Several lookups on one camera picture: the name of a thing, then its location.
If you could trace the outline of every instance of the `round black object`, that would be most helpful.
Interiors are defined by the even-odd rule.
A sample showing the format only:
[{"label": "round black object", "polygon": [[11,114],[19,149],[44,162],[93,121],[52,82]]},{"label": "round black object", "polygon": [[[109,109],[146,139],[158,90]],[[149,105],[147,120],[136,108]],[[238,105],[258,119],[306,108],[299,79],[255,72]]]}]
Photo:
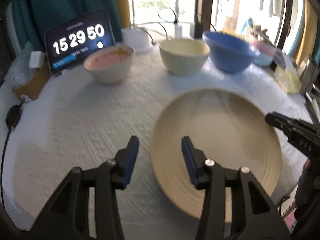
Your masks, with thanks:
[{"label": "round black object", "polygon": [[15,128],[21,118],[21,108],[18,105],[14,105],[10,108],[5,119],[8,129]]}]

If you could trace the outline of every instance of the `textured tablecloth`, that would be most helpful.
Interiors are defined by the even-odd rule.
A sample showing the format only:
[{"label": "textured tablecloth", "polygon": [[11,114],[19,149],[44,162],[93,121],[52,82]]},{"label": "textured tablecloth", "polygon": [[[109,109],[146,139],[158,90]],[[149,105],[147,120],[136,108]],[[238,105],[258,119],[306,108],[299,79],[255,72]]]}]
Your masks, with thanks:
[{"label": "textured tablecloth", "polygon": [[[73,166],[98,166],[138,136],[140,150],[131,184],[117,192],[126,239],[193,239],[198,221],[176,208],[154,176],[150,138],[160,112],[180,93],[211,87],[240,94],[264,113],[278,111],[310,120],[300,95],[286,95],[262,68],[251,65],[239,74],[225,74],[208,60],[191,77],[166,71],[158,48],[136,56],[130,76],[122,83],[103,86],[82,66],[53,77],[40,97],[23,107],[11,134],[4,165],[4,188],[32,216],[41,208]],[[298,182],[305,156],[276,131],[283,166],[272,195],[277,202]],[[93,204],[90,216],[93,216]]]}]

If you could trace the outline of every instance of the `bowl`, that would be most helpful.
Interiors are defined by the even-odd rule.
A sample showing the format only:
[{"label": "bowl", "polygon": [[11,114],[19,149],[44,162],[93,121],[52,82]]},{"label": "bowl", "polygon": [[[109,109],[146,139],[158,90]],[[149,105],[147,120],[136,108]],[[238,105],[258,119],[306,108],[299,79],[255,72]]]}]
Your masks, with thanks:
[{"label": "bowl", "polygon": [[254,63],[260,67],[269,67],[273,61],[274,56],[270,56],[260,52],[260,56],[254,60]]},{"label": "bowl", "polygon": [[262,41],[258,41],[255,37],[252,35],[249,36],[248,42],[252,45],[254,45],[260,53],[264,53],[270,56],[274,56],[276,54],[277,48],[271,44],[267,44]]},{"label": "bowl", "polygon": [[224,72],[241,72],[260,55],[253,45],[228,34],[205,31],[203,38],[213,64]]},{"label": "bowl", "polygon": [[118,83],[128,76],[133,54],[134,49],[129,46],[111,46],[87,57],[84,68],[102,84]]},{"label": "bowl", "polygon": [[189,76],[199,72],[210,52],[204,42],[192,39],[165,40],[159,47],[164,65],[176,76]]},{"label": "bowl", "polygon": [[260,56],[255,59],[254,63],[261,67],[270,66],[276,54],[277,48],[271,44],[258,41],[252,35],[249,36],[248,42],[254,45],[260,51]]}]

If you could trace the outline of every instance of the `screw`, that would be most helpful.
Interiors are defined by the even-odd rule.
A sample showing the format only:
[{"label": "screw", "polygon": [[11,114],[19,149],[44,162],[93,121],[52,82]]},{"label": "screw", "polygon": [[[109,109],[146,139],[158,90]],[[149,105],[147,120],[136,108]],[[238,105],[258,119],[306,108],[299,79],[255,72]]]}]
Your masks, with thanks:
[{"label": "screw", "polygon": [[117,164],[116,160],[115,159],[108,159],[107,160],[107,164],[109,166],[115,166]]},{"label": "screw", "polygon": [[80,167],[74,167],[74,168],[72,168],[71,171],[72,171],[73,174],[79,174],[81,172],[81,168]]},{"label": "screw", "polygon": [[206,159],[206,160],[204,161],[204,164],[207,165],[207,166],[209,166],[209,167],[211,167],[211,166],[214,165],[214,160]]},{"label": "screw", "polygon": [[249,171],[250,171],[250,169],[248,167],[246,167],[246,166],[242,166],[240,168],[240,170],[241,170],[242,173],[245,173],[245,174],[249,173]]}]

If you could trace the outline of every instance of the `window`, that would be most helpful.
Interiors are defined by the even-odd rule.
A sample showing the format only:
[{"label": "window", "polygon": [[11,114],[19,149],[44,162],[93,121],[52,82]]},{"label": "window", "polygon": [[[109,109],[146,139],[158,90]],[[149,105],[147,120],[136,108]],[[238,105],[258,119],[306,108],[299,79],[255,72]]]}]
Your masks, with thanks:
[{"label": "window", "polygon": [[240,33],[251,17],[262,29],[268,29],[272,42],[280,25],[283,0],[213,0],[211,21],[218,29]]},{"label": "window", "polygon": [[182,25],[184,36],[189,33],[189,23],[194,22],[195,0],[129,0],[129,6],[131,23],[153,31],[152,36],[155,35],[156,40],[165,37],[163,27],[168,35],[174,35],[174,14],[171,9]]}]

